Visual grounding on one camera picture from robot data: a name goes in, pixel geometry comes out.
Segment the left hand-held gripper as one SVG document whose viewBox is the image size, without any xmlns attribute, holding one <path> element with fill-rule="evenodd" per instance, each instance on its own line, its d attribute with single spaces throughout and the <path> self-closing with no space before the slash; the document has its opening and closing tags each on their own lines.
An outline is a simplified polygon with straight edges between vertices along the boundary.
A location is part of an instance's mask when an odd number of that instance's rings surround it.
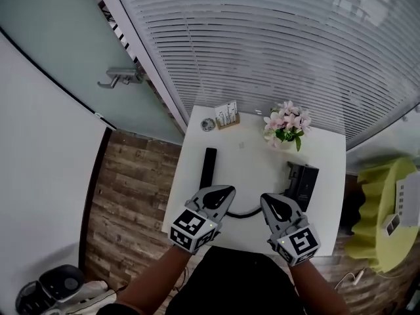
<svg viewBox="0 0 420 315">
<path fill-rule="evenodd" d="M 219 221 L 228 212 L 235 195 L 236 189 L 230 185 L 199 189 L 193 200 L 178 210 L 169 229 L 170 242 L 189 253 L 197 253 L 219 233 Z"/>
</svg>

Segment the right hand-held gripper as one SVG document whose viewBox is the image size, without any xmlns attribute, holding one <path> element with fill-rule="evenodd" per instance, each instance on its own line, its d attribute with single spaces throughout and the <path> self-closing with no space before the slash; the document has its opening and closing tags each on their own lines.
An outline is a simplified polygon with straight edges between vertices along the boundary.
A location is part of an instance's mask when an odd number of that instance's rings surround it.
<svg viewBox="0 0 420 315">
<path fill-rule="evenodd" d="M 296 201 L 281 194 L 262 194 L 260 205 L 272 232 L 267 242 L 289 266 L 301 264 L 316 254 L 320 248 L 318 234 Z"/>
</svg>

